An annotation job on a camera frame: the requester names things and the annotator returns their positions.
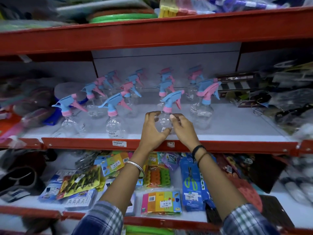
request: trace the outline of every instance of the person's left hand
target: person's left hand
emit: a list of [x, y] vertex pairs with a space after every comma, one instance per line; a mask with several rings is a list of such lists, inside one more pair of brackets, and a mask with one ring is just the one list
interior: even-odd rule
[[155, 116], [161, 114], [161, 111], [152, 111], [146, 113], [145, 122], [141, 133], [139, 147], [149, 152], [156, 149], [170, 134], [171, 129], [166, 128], [163, 132], [159, 132], [155, 127]]

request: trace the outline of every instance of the bracelet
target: bracelet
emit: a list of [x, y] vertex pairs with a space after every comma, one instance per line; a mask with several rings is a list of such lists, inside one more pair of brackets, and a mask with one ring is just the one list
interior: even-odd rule
[[130, 164], [133, 164], [134, 166], [136, 166], [139, 169], [139, 171], [143, 173], [143, 178], [146, 177], [145, 172], [143, 171], [143, 169], [137, 163], [134, 163], [134, 162], [131, 162], [131, 161], [125, 162], [125, 164], [127, 164], [127, 163], [130, 163]]
[[198, 145], [196, 146], [194, 149], [193, 149], [193, 152], [192, 152], [192, 158], [193, 158], [193, 161], [195, 161], [195, 155], [196, 155], [196, 152], [198, 151], [199, 148], [204, 148], [205, 149], [205, 146], [203, 145]]
[[208, 152], [205, 152], [205, 153], [199, 158], [198, 163], [197, 163], [198, 168], [199, 168], [199, 163], [200, 163], [201, 159], [202, 159], [205, 155], [207, 155], [207, 154], [208, 154]]

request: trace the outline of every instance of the green handle scissors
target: green handle scissors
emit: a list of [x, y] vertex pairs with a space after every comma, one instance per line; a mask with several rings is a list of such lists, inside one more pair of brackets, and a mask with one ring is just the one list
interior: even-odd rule
[[188, 177], [185, 179], [185, 182], [184, 182], [186, 188], [188, 189], [190, 188], [190, 181], [191, 181], [193, 185], [193, 190], [198, 190], [198, 185], [196, 181], [193, 179], [193, 176], [191, 174], [191, 167], [188, 167], [188, 172], [189, 172]]

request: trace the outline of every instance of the hand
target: hand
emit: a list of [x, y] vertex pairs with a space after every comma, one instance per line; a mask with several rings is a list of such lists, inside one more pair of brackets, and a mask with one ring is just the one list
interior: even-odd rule
[[156, 129], [155, 116], [158, 116], [159, 114], [161, 114], [161, 111], [152, 111], [146, 113], [139, 148], [151, 152], [156, 149], [170, 134], [170, 128], [166, 128], [161, 133]]
[[182, 114], [170, 115], [175, 133], [178, 139], [189, 149], [190, 152], [200, 145], [198, 136], [195, 132], [194, 125]]

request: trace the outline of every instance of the black wristband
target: black wristband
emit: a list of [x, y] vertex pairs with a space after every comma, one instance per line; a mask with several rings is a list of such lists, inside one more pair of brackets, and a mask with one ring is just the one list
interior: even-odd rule
[[205, 149], [205, 146], [203, 145], [198, 145], [196, 146], [194, 149], [193, 149], [193, 152], [192, 152], [192, 157], [193, 157], [193, 161], [195, 161], [195, 155], [196, 155], [196, 152], [198, 151], [199, 148], [204, 148]]

